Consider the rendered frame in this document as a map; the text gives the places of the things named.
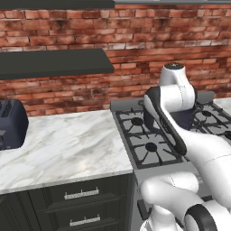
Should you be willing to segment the black drawer front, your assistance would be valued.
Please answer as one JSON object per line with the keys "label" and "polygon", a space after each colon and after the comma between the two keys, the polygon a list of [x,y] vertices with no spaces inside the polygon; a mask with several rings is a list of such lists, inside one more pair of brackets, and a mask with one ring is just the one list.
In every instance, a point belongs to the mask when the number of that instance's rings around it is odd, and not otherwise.
{"label": "black drawer front", "polygon": [[[92,218],[100,215],[101,220],[81,226],[70,227],[69,222]],[[62,210],[43,213],[40,216],[42,231],[126,231],[127,220],[124,209],[118,207],[97,207],[85,209]]]}
{"label": "black drawer front", "polygon": [[[32,204],[36,211],[72,206],[75,204],[84,204],[87,202],[109,199],[116,196],[124,196],[128,193],[131,174],[106,177],[101,179],[86,180],[61,184],[58,186],[46,187],[42,189],[33,189],[29,191]],[[68,194],[78,193],[81,190],[90,191],[98,187],[99,194],[79,199],[65,200],[65,192]]]}

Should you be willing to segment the black wall shelf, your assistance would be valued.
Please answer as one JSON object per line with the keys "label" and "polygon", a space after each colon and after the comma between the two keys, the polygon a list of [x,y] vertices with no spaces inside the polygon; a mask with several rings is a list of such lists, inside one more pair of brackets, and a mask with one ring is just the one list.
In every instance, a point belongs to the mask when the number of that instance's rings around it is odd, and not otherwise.
{"label": "black wall shelf", "polygon": [[0,52],[0,80],[113,72],[102,49]]}

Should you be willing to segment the dark navy pot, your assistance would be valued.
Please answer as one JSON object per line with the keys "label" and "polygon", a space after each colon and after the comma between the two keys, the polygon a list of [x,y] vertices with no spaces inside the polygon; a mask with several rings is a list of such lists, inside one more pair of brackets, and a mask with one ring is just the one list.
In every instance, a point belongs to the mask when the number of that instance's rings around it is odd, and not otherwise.
{"label": "dark navy pot", "polygon": [[193,107],[189,110],[171,113],[171,116],[181,128],[190,130],[195,114],[196,107]]}

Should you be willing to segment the black wall cupboard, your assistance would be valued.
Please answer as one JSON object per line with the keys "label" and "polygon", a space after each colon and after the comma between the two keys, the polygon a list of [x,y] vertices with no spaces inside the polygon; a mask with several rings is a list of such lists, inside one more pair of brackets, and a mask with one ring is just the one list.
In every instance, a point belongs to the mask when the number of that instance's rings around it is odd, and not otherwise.
{"label": "black wall cupboard", "polygon": [[0,9],[65,10],[114,7],[114,0],[0,0]]}

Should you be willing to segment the dark navy toaster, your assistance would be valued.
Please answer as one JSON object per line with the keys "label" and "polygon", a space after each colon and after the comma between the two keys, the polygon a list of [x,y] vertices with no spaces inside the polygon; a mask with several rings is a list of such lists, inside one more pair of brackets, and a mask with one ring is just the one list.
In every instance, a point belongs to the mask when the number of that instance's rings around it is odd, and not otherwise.
{"label": "dark navy toaster", "polygon": [[0,151],[21,147],[28,125],[28,117],[20,100],[0,100]]}

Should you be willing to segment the grey gas stove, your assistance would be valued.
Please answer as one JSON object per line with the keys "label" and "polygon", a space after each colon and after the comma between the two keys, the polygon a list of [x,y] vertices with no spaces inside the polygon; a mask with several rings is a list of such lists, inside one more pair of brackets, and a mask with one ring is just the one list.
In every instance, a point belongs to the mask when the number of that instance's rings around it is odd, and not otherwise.
{"label": "grey gas stove", "polygon": [[[231,143],[231,115],[213,101],[212,92],[199,94],[192,130],[216,134]],[[143,100],[120,99],[110,103],[110,110],[134,167],[136,181],[178,171],[198,171],[189,159],[177,154],[162,130],[149,130],[143,121]]]}

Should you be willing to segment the black cupboard door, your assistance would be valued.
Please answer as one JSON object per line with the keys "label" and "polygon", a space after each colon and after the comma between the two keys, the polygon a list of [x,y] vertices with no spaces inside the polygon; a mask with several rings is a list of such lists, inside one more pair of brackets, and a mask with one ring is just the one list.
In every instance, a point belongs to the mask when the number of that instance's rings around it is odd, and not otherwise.
{"label": "black cupboard door", "polygon": [[0,231],[32,231],[15,193],[0,195]]}

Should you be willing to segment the grey extractor hood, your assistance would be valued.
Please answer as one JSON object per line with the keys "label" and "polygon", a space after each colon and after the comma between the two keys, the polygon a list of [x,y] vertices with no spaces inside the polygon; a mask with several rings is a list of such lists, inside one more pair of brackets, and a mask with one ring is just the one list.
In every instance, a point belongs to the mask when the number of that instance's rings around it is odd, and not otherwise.
{"label": "grey extractor hood", "polygon": [[114,0],[119,5],[231,5],[231,0]]}

